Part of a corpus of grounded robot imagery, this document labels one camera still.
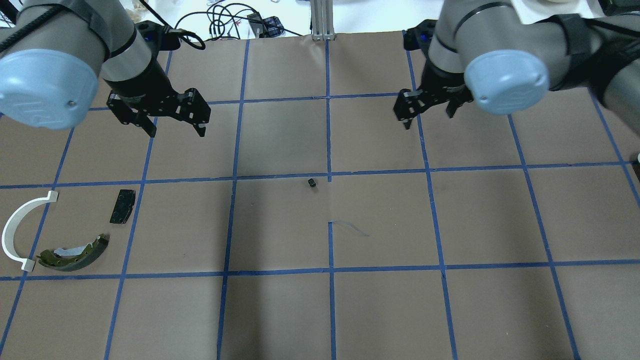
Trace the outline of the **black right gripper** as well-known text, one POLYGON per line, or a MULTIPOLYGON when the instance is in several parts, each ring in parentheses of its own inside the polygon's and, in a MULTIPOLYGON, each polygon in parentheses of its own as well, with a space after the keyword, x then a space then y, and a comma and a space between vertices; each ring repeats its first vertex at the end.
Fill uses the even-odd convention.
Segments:
POLYGON ((404 129, 409 130, 413 120, 434 105, 447 103, 445 112, 452 119, 459 108, 473 101, 463 73, 442 70, 426 57, 420 86, 418 89, 401 89, 392 110, 404 129))

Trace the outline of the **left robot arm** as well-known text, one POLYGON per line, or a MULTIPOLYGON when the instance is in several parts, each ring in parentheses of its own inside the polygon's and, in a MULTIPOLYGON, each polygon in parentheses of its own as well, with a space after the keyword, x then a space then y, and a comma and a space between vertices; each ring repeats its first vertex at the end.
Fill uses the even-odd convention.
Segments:
POLYGON ((153 117, 171 117, 206 134, 210 105, 195 88, 179 92, 158 54, 197 40, 167 23, 135 23, 118 0, 26 0, 14 27, 1 30, 0 107, 26 126, 66 130, 80 125, 98 93, 121 125, 153 138, 153 117))

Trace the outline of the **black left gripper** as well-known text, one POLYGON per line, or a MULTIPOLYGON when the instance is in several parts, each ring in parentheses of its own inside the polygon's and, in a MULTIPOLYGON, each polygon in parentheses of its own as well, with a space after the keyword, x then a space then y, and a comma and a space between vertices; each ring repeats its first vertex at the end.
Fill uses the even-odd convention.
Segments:
POLYGON ((150 61, 131 79, 103 80, 110 88, 106 105, 121 125, 133 125, 154 138, 157 127, 149 116, 173 117, 191 125, 199 137, 205 137, 210 105, 196 88, 180 94, 174 90, 158 61, 150 61))

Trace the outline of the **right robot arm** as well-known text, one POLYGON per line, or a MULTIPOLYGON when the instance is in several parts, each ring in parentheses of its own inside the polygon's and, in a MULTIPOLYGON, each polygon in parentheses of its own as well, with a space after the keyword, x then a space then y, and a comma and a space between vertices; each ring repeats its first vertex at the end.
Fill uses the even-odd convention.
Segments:
POLYGON ((639 132, 639 2, 602 17, 552 14, 522 22, 512 0, 446 0, 439 17, 407 30, 404 48, 425 56, 420 85, 393 105, 406 129, 431 107, 466 103, 496 116, 539 103, 548 92, 587 87, 639 132))

